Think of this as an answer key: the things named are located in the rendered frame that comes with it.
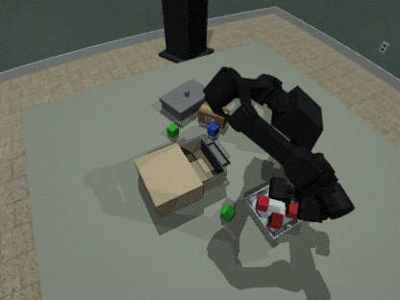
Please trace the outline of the small blue block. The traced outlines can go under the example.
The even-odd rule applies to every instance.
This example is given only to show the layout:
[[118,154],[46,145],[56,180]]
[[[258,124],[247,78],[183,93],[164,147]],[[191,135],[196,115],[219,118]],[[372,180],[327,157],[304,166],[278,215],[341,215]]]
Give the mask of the small blue block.
[[208,126],[208,132],[207,132],[208,135],[215,137],[218,133],[219,133],[218,125],[212,123],[210,126]]

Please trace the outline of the brown cardboard box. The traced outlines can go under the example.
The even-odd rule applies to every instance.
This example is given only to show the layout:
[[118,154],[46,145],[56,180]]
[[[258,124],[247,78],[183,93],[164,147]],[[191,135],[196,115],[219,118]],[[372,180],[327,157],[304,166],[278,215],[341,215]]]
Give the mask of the brown cardboard box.
[[[222,108],[222,110],[226,113],[229,114],[230,110],[224,109]],[[226,118],[217,115],[215,113],[213,113],[213,111],[211,110],[210,106],[208,105],[207,102],[204,102],[204,104],[201,106],[201,108],[198,110],[198,117],[199,120],[208,124],[212,124],[215,123],[219,126],[219,128],[223,129],[224,126],[227,123]]]

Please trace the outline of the red block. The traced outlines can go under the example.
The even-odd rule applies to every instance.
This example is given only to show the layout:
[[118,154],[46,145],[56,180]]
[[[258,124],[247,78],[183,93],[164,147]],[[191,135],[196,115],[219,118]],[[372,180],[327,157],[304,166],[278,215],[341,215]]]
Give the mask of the red block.
[[273,212],[269,216],[268,227],[279,230],[283,225],[283,218],[283,214]]
[[256,210],[266,212],[269,206],[269,199],[270,198],[267,196],[259,195],[257,200],[258,206],[256,204]]
[[296,219],[297,218],[298,204],[291,203],[286,208],[286,217]]

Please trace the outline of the green block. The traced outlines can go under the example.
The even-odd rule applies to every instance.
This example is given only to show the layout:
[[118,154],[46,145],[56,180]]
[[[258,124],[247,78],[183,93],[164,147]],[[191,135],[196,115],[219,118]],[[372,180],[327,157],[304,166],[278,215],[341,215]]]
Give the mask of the green block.
[[236,209],[227,204],[222,210],[220,217],[229,223],[234,217],[235,213]]
[[179,127],[175,124],[170,124],[166,130],[167,134],[172,138],[175,138],[179,134]]

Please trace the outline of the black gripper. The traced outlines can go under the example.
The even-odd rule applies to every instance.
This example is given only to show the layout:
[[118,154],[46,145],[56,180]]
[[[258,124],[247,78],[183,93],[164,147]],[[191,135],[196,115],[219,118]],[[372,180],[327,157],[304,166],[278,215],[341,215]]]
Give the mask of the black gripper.
[[268,197],[286,203],[286,207],[291,204],[291,198],[297,200],[300,193],[302,192],[296,186],[287,184],[287,179],[273,176],[270,180]]

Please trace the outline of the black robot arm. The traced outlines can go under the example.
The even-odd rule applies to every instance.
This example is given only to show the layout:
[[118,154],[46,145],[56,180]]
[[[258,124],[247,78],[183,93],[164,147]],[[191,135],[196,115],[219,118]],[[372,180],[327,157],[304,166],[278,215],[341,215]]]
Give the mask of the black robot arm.
[[[257,79],[242,78],[232,67],[223,66],[203,92],[213,113],[226,118],[235,131],[244,133],[284,167],[288,179],[302,192],[296,200],[298,219],[322,223],[328,217],[340,218],[355,207],[323,153],[315,154],[306,147],[293,145],[261,118],[252,105],[253,98],[274,113],[286,113],[295,96],[284,91],[282,84],[269,74]],[[228,115],[222,108],[235,98],[239,98],[241,105]]]

